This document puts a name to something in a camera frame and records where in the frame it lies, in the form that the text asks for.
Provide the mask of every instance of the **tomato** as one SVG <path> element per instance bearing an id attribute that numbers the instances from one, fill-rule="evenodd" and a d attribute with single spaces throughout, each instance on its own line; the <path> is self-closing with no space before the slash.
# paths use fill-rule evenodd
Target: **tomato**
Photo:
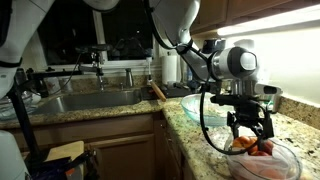
<path id="1" fill-rule="evenodd" d="M 270 140 L 265 140 L 263 142 L 262 151 L 272 155 L 273 143 Z"/>
<path id="2" fill-rule="evenodd" d="M 248 148 L 256 141 L 257 137 L 240 136 L 233 140 L 232 147 Z M 258 146 L 254 146 L 253 148 L 248 150 L 248 153 L 251 154 L 257 150 Z"/>
<path id="3" fill-rule="evenodd" d="M 250 154 L 251 156 L 270 156 L 270 154 L 264 151 L 254 151 Z"/>
<path id="4" fill-rule="evenodd" d="M 232 147 L 237 148 L 248 148 L 253 143 L 257 141 L 257 137 L 250 137 L 250 136 L 240 136 L 233 140 Z M 261 151 L 264 151 L 268 153 L 269 155 L 272 155 L 272 149 L 273 149 L 273 143 L 270 140 L 265 140 L 262 142 L 262 149 Z M 251 155 L 253 152 L 258 151 L 258 146 L 254 146 L 253 148 L 248 150 L 248 154 Z"/>

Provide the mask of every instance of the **dark window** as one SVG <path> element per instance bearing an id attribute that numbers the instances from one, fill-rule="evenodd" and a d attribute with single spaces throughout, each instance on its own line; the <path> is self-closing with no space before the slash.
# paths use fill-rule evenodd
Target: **dark window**
<path id="1" fill-rule="evenodd" d="M 152 32 L 142 0 L 121 0 L 116 9 L 101 14 L 105 41 L 112 45 L 109 60 L 144 59 L 152 49 Z"/>
<path id="2" fill-rule="evenodd" d="M 109 60 L 144 59 L 152 49 L 152 33 L 141 0 L 121 0 L 102 13 Z M 56 0 L 38 28 L 48 65 L 75 64 L 76 46 L 97 44 L 92 9 L 79 0 Z M 90 64 L 88 56 L 80 62 Z"/>

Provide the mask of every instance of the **granite countertop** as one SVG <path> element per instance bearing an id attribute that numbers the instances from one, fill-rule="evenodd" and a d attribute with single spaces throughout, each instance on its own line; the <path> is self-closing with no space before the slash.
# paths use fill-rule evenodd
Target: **granite countertop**
<path id="1" fill-rule="evenodd" d="M 49 125 L 71 121 L 89 121 L 98 118 L 144 114 L 163 111 L 173 135 L 196 179 L 232 179 L 228 170 L 226 156 L 214 150 L 202 135 L 200 126 L 191 121 L 180 106 L 181 98 L 141 101 L 131 106 L 107 107 L 91 110 L 72 111 L 60 114 L 30 116 L 33 126 Z M 303 124 L 287 116 L 272 115 L 275 137 L 292 147 L 304 168 L 314 179 L 320 174 L 320 130 Z M 17 120 L 0 122 L 0 129 L 19 128 Z M 229 136 L 228 127 L 209 128 L 211 139 L 220 140 Z"/>

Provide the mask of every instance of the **kitchen sink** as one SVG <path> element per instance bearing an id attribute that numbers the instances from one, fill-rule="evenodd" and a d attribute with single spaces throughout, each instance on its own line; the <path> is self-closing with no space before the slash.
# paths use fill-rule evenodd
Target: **kitchen sink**
<path id="1" fill-rule="evenodd" d="M 99 92 L 65 95 L 49 100 L 32 114 L 60 113 L 75 110 L 133 105 L 141 101 L 141 91 Z"/>

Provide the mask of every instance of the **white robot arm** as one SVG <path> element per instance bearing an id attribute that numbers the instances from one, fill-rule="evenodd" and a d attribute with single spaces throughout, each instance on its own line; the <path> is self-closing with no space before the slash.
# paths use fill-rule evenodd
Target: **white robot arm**
<path id="1" fill-rule="evenodd" d="M 12 87 L 24 48 L 54 2 L 54 0 L 4 0 L 1 3 L 8 1 L 12 2 L 12 13 L 7 28 L 8 34 L 4 44 L 0 44 L 0 98 L 5 96 Z M 114 8 L 119 0 L 83 1 L 95 10 L 108 11 Z M 230 124 L 235 136 L 237 134 L 235 133 L 236 126 L 257 126 L 258 123 L 263 122 L 263 138 L 272 137 L 272 124 L 268 124 L 271 120 L 263 121 L 257 118 L 260 107 L 255 100 L 259 93 L 277 94 L 279 89 L 259 84 L 257 76 L 260 69 L 259 61 L 253 53 L 245 48 L 233 47 L 216 51 L 208 58 L 199 52 L 199 48 L 192 41 L 189 29 L 199 11 L 200 1 L 144 0 L 154 36 L 164 48 L 175 49 L 178 52 L 191 68 L 196 80 L 204 84 L 219 84 L 224 80 L 233 82 L 230 96 L 222 96 L 218 93 L 211 101 L 235 107 L 236 113 L 231 114 L 228 118 L 228 124 Z M 163 26 L 171 43 L 170 46 L 163 43 L 157 33 L 153 21 L 154 17 Z"/>
<path id="2" fill-rule="evenodd" d="M 12 8 L 12 12 L 7 27 L 8 33 L 4 37 L 4 44 L 0 47 L 0 98 L 11 89 L 17 67 L 20 66 L 22 53 L 53 1 L 12 1 L 12 6 L 9 7 L 10 10 Z"/>

